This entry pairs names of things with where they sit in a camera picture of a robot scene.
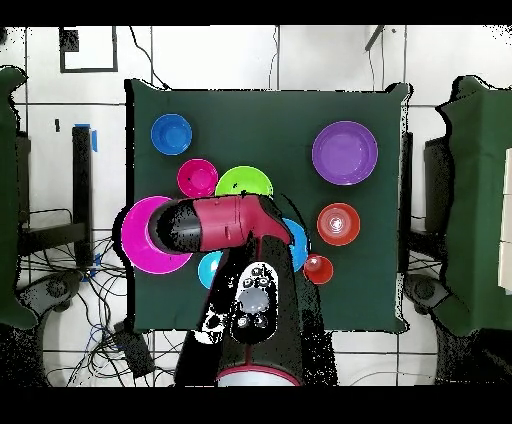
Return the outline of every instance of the table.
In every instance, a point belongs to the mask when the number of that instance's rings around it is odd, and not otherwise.
[[[512,93],[473,76],[438,109],[450,125],[455,179],[446,229],[445,280],[450,296],[434,309],[453,334],[512,329],[512,296],[498,286],[506,149],[512,147]]]
[[[274,187],[283,216],[298,221],[280,195],[297,206],[311,236],[312,251],[331,259],[332,280],[319,288],[325,328],[400,332],[395,315],[398,263],[399,169],[402,103],[406,84],[387,92],[319,91],[162,91],[138,80],[127,80],[127,149],[129,204],[154,195],[184,197],[176,183],[179,167],[188,159],[205,158],[219,176],[238,165],[261,169]],[[153,122],[178,113],[192,127],[192,143],[178,156],[165,156],[151,143]],[[356,121],[375,136],[378,163],[365,181],[335,186],[320,177],[311,161],[317,134],[335,121]],[[130,167],[133,154],[134,168]],[[333,247],[316,232],[322,208],[345,202],[358,211],[361,231],[348,246]],[[150,275],[134,268],[135,328],[195,329],[207,295],[197,277],[204,254],[194,254],[178,271]],[[299,308],[307,284],[295,274]]]

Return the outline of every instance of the lime green bowl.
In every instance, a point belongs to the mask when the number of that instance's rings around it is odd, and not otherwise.
[[[272,196],[274,193],[272,183],[259,169],[252,166],[237,166],[220,178],[215,188],[215,196],[241,194],[242,191],[265,196]]]

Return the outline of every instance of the blue tape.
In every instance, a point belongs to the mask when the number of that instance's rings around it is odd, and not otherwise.
[[[98,132],[94,130],[91,135],[91,145],[92,150],[97,152],[98,151]]]
[[[94,268],[90,268],[89,269],[89,275],[91,277],[94,277],[96,275],[96,269]],[[82,283],[88,283],[89,282],[89,279],[87,278],[87,276],[85,276],[84,278],[82,278]]]

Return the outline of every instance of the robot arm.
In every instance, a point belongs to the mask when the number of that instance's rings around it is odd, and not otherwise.
[[[152,215],[148,235],[168,253],[226,249],[200,331],[189,338],[219,352],[219,385],[301,384],[299,313],[288,247],[293,236],[270,198],[169,201]]]

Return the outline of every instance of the blue bowl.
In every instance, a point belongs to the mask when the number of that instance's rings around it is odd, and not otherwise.
[[[162,115],[151,128],[151,141],[164,155],[179,155],[192,141],[192,128],[181,115]]]
[[[295,221],[287,218],[283,218],[283,221],[293,234],[294,244],[290,245],[290,250],[292,252],[293,271],[297,272],[308,257],[308,239],[304,228]]]
[[[212,285],[213,277],[217,272],[217,267],[219,266],[221,256],[221,251],[210,252],[204,255],[203,259],[201,259],[201,262],[199,262],[199,266],[197,267],[199,281],[201,281],[201,284],[207,289],[210,289]]]

